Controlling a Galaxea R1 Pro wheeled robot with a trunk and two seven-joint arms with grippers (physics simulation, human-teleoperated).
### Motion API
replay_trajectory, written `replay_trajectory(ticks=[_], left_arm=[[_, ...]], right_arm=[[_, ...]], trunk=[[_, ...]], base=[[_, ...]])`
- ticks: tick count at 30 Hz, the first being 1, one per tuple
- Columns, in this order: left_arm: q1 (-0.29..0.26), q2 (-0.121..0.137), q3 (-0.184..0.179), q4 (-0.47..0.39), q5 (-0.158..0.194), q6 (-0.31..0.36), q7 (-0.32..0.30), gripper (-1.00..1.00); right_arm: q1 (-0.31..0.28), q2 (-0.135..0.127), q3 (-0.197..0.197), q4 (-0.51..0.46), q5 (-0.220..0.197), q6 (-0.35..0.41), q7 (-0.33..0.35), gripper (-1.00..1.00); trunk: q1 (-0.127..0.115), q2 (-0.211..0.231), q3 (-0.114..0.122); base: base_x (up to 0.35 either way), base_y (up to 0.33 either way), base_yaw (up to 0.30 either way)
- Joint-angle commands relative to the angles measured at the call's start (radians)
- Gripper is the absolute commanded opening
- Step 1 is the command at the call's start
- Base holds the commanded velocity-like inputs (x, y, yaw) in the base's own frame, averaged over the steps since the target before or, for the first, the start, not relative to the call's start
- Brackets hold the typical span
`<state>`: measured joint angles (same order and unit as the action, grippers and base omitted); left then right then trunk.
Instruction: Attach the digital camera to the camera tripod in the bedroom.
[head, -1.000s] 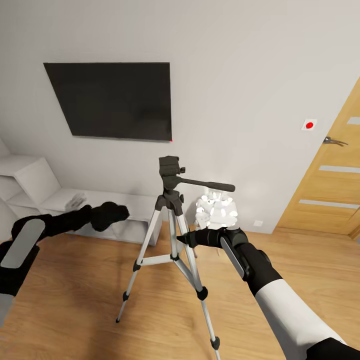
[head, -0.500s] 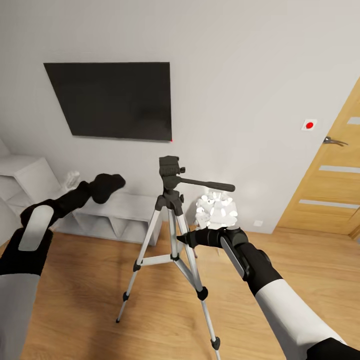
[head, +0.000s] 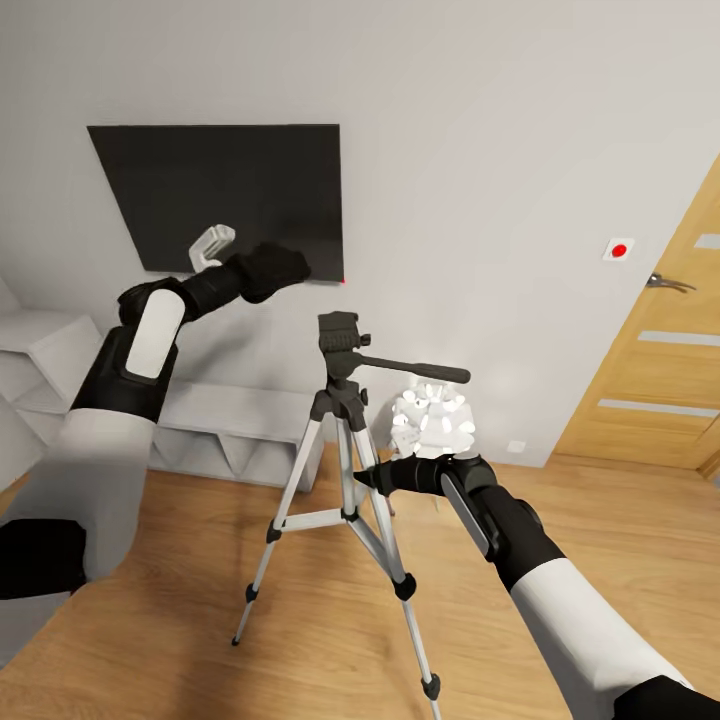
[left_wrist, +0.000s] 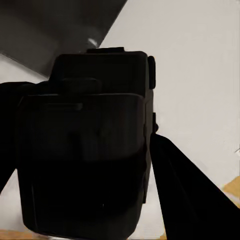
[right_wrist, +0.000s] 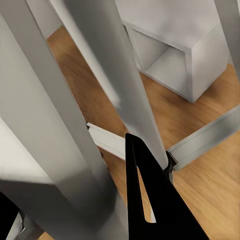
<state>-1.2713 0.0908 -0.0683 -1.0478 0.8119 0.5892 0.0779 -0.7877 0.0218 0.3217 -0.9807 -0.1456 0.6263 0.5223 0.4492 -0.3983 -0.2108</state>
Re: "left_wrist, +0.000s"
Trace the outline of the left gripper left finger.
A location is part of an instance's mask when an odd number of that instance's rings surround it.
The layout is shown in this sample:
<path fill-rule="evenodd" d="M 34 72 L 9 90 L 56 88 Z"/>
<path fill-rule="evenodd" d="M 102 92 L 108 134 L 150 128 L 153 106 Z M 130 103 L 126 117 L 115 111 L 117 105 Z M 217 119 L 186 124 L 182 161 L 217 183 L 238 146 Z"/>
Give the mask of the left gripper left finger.
<path fill-rule="evenodd" d="M 16 167 L 14 135 L 0 138 L 0 193 Z"/>

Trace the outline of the digital camera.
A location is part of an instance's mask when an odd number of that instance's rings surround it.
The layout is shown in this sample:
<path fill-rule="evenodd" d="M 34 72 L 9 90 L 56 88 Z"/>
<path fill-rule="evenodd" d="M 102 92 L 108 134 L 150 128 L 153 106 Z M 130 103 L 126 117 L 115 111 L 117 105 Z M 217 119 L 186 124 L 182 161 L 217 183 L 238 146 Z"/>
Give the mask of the digital camera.
<path fill-rule="evenodd" d="M 0 83 L 23 224 L 42 236 L 128 240 L 146 204 L 159 130 L 156 61 L 144 51 L 60 54 L 49 80 Z"/>

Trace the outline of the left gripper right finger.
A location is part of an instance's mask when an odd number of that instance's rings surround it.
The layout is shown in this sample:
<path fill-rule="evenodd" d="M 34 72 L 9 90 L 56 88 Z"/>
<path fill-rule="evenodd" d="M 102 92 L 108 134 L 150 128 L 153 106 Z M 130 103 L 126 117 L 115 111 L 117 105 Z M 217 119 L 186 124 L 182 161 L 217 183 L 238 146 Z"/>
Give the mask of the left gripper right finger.
<path fill-rule="evenodd" d="M 169 138 L 149 152 L 167 240 L 240 240 L 240 209 Z"/>

